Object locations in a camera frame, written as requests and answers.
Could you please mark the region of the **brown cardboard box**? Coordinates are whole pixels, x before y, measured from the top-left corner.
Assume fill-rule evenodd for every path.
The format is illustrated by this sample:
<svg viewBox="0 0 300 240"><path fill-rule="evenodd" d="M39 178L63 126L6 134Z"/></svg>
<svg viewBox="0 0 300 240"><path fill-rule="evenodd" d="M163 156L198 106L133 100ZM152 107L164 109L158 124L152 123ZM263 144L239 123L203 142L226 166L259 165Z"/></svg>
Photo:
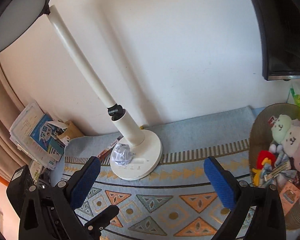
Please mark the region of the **brown cardboard box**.
<svg viewBox="0 0 300 240"><path fill-rule="evenodd" d="M72 121L66 121L67 129L57 138L64 144L68 145L70 140L83 137L84 134L77 128L77 126Z"/></svg>

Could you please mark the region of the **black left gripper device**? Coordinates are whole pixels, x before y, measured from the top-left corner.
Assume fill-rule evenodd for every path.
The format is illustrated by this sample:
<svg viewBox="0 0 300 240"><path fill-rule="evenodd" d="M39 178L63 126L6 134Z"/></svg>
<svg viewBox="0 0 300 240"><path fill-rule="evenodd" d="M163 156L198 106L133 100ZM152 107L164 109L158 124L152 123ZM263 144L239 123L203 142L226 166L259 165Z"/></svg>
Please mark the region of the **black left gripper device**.
<svg viewBox="0 0 300 240"><path fill-rule="evenodd" d="M99 239L119 214L119 208L110 205L82 224L63 190L57 185L45 189L34 185L28 166L14 172L6 193L20 218L19 239Z"/></svg>

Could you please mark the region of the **naruto card box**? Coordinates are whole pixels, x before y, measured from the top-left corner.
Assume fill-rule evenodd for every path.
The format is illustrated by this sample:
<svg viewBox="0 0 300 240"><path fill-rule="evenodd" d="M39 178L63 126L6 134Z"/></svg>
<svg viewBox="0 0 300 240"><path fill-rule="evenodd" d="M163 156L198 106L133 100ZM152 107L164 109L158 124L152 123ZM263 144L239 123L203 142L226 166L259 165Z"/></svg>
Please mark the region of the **naruto card box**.
<svg viewBox="0 0 300 240"><path fill-rule="evenodd" d="M106 158L109 154L111 154L115 145L123 138L122 135L117 137L107 148L105 148L97 157L98 159L102 160Z"/></svg>

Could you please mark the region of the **light blue patterned mat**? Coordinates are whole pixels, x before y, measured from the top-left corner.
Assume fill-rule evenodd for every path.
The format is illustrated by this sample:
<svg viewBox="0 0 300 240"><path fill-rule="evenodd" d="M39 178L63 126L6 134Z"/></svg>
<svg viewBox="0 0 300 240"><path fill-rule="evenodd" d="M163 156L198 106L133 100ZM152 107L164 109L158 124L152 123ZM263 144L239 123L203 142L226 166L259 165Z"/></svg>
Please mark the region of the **light blue patterned mat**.
<svg viewBox="0 0 300 240"><path fill-rule="evenodd" d="M249 107L153 127L162 158L153 172L135 181L120 179L101 163L101 172L77 217L86 223L109 205L119 214L102 239L211 239L229 214L204 172L209 156L238 180L250 181Z"/></svg>

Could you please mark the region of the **stack of books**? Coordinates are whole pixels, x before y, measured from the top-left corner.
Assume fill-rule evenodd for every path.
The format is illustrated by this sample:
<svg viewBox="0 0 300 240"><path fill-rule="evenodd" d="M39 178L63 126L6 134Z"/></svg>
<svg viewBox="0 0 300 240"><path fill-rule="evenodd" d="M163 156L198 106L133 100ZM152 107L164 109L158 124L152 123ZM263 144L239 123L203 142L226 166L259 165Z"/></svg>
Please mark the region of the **stack of books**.
<svg viewBox="0 0 300 240"><path fill-rule="evenodd" d="M64 145L58 141L57 127L36 101L29 103L10 127L10 139L31 159L54 170L64 154Z"/></svg>

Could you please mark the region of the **ribbed glass bowl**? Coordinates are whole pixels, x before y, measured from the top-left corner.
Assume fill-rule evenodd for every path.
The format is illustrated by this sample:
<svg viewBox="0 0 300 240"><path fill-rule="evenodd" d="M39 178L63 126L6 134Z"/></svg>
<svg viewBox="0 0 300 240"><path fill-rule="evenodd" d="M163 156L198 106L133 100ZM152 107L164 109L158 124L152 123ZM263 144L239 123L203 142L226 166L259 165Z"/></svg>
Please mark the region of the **ribbed glass bowl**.
<svg viewBox="0 0 300 240"><path fill-rule="evenodd" d="M276 186L280 194L286 182L292 182L300 189L300 172L294 167L293 158L283 151L282 145L277 144L272 136L271 128L279 115L288 115L292 120L300 120L300 107L288 103L276 103L265 108L254 121L249 137L249 165L251 178L254 174L252 168L256 167L260 151L266 150L276 157L274 167L266 164L260 174L260 183L257 187ZM286 229L300 228L300 198L285 216Z"/></svg>

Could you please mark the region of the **orange capybara card box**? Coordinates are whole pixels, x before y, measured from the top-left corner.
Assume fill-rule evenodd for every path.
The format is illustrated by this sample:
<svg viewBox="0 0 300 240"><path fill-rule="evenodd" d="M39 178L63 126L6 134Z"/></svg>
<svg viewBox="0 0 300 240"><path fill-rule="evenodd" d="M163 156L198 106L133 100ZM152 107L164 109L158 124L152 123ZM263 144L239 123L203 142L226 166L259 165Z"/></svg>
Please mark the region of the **orange capybara card box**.
<svg viewBox="0 0 300 240"><path fill-rule="evenodd" d="M283 213L286 216L300 198L300 189L288 181L280 192Z"/></svg>

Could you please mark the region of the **white desk lamp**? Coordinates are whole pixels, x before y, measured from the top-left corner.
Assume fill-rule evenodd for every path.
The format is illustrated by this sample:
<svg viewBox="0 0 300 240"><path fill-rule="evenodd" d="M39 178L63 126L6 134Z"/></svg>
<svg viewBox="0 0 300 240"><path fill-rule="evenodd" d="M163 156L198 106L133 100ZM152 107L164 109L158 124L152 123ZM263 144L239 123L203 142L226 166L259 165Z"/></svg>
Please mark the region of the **white desk lamp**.
<svg viewBox="0 0 300 240"><path fill-rule="evenodd" d="M108 110L122 134L120 143L130 146L133 159L126 166L110 161L119 178L134 181L149 175L159 164L162 143L152 131L140 129L127 110L117 104L77 45L61 15L50 0L0 0L0 52L13 44L36 20L46 15L79 71Z"/></svg>

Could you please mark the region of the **three colour plush dango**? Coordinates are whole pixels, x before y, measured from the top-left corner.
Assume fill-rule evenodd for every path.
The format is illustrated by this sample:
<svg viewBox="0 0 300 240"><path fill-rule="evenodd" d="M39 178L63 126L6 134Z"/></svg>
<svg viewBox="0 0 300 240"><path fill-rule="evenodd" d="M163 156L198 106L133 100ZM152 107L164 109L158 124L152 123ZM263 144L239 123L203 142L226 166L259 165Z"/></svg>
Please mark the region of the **three colour plush dango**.
<svg viewBox="0 0 300 240"><path fill-rule="evenodd" d="M288 115L279 115L271 128L274 141L281 144L283 151L293 158L294 167L300 172L300 120Z"/></svg>

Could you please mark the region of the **beige curtain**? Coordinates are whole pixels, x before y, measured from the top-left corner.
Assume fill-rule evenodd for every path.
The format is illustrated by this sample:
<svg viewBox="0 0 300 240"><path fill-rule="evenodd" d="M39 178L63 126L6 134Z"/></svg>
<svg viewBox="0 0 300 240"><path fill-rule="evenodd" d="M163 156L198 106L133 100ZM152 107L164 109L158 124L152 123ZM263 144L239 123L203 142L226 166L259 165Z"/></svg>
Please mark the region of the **beige curtain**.
<svg viewBox="0 0 300 240"><path fill-rule="evenodd" d="M23 109L0 65L0 177L6 181L15 170L31 163L31 158L10 140L10 127Z"/></svg>

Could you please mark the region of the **small paper ball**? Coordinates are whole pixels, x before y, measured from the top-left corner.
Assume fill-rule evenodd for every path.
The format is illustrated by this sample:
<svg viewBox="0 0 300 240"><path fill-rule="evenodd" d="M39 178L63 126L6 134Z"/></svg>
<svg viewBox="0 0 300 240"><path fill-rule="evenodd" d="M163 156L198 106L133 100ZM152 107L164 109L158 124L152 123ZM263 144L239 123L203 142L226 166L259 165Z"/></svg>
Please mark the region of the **small paper ball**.
<svg viewBox="0 0 300 240"><path fill-rule="evenodd" d="M127 144L117 143L111 153L111 161L118 166L128 165L134 158L134 153L130 151Z"/></svg>

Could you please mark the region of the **black monitor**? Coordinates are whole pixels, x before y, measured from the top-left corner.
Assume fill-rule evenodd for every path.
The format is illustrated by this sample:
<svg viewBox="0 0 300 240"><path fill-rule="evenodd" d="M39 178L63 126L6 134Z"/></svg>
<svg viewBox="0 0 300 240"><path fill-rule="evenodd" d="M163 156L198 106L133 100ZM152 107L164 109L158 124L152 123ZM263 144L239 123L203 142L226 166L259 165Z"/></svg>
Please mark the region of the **black monitor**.
<svg viewBox="0 0 300 240"><path fill-rule="evenodd" d="M251 0L267 81L300 79L300 0Z"/></svg>

